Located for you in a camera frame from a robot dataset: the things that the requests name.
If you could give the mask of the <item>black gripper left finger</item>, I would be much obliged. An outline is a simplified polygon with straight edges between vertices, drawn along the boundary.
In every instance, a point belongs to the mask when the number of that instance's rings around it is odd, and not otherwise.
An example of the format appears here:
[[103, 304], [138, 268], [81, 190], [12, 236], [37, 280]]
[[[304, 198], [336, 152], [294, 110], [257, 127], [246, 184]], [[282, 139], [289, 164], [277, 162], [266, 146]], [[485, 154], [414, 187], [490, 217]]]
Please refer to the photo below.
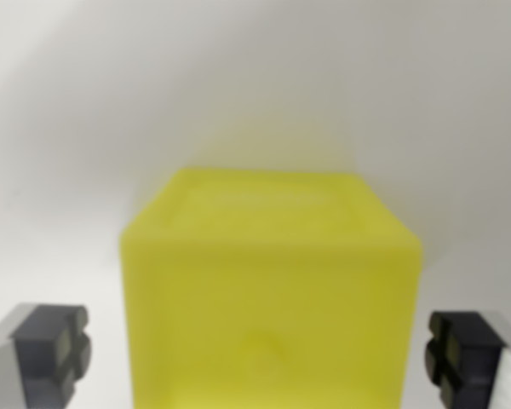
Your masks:
[[0, 321], [0, 408], [66, 408], [92, 343], [83, 305], [21, 303]]

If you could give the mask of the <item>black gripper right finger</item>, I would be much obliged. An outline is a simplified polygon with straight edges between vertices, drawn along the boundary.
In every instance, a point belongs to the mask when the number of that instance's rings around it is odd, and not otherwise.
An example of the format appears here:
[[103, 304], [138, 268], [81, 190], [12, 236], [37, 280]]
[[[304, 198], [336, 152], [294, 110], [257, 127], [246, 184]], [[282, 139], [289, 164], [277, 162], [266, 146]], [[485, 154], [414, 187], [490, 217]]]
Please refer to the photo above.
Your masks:
[[497, 311], [431, 313], [424, 359], [445, 408], [511, 408], [511, 323]]

